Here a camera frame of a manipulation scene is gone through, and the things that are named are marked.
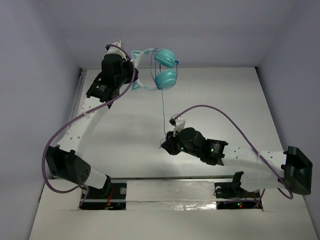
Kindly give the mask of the teal cat ear headphones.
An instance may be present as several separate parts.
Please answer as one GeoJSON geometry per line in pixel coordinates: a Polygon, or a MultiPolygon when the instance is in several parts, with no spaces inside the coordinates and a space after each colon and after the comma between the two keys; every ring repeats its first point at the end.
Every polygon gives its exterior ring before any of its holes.
{"type": "Polygon", "coordinates": [[[137,79],[132,84],[132,90],[166,91],[176,85],[179,61],[172,51],[165,48],[149,48],[144,51],[132,50],[131,56],[136,69],[139,68],[145,56],[150,56],[150,74],[155,84],[155,87],[148,87],[137,79]]]}

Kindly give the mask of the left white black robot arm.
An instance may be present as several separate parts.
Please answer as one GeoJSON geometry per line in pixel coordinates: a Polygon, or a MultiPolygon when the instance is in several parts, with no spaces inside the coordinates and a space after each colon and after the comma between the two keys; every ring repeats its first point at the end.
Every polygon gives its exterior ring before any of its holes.
{"type": "Polygon", "coordinates": [[[137,79],[138,70],[134,61],[122,53],[108,53],[101,62],[101,71],[85,94],[82,112],[61,129],[67,129],[55,146],[45,145],[42,154],[42,176],[48,188],[56,193],[66,190],[55,189],[48,181],[46,167],[58,178],[74,183],[100,197],[111,193],[111,178],[83,160],[86,145],[101,118],[113,102],[123,96],[123,85],[131,85],[137,79]]]}

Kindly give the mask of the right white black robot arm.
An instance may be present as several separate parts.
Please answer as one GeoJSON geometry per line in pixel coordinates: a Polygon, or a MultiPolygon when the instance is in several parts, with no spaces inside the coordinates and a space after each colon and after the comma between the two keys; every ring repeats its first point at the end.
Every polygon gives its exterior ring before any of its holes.
{"type": "Polygon", "coordinates": [[[168,154],[183,152],[211,166],[241,167],[231,183],[231,192],[238,197],[260,189],[288,189],[291,193],[311,194],[313,164],[297,147],[281,151],[255,151],[231,145],[223,140],[205,138],[192,127],[180,132],[169,131],[160,145],[168,154]]]}

